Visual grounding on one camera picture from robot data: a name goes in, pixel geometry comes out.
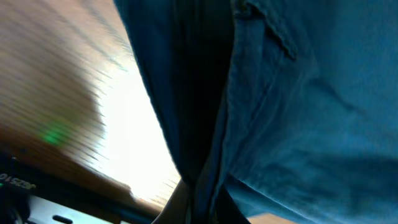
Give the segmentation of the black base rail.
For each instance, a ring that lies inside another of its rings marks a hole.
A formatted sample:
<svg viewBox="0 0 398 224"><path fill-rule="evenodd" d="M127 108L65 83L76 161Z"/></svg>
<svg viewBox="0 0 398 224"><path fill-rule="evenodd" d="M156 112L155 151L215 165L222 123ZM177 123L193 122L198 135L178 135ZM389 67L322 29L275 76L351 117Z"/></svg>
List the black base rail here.
<svg viewBox="0 0 398 224"><path fill-rule="evenodd" d="M26 223L152 223L156 214L1 156L1 191L28 211Z"/></svg>

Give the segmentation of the dark blue denim shorts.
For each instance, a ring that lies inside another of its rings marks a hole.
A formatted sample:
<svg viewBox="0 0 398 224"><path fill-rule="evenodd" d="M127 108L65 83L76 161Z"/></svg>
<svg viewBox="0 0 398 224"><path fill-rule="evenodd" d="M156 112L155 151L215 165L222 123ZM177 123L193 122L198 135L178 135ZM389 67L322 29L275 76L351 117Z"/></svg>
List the dark blue denim shorts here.
<svg viewBox="0 0 398 224"><path fill-rule="evenodd" d="M397 2L116 1L187 223L397 222Z"/></svg>

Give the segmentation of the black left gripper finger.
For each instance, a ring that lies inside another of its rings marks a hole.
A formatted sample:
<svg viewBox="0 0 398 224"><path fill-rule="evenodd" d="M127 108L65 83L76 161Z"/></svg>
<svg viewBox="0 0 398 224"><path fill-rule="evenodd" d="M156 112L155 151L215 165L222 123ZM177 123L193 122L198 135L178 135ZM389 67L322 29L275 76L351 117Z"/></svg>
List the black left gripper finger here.
<svg viewBox="0 0 398 224"><path fill-rule="evenodd" d="M189 204L190 188L181 179L166 206L152 224L186 224Z"/></svg>

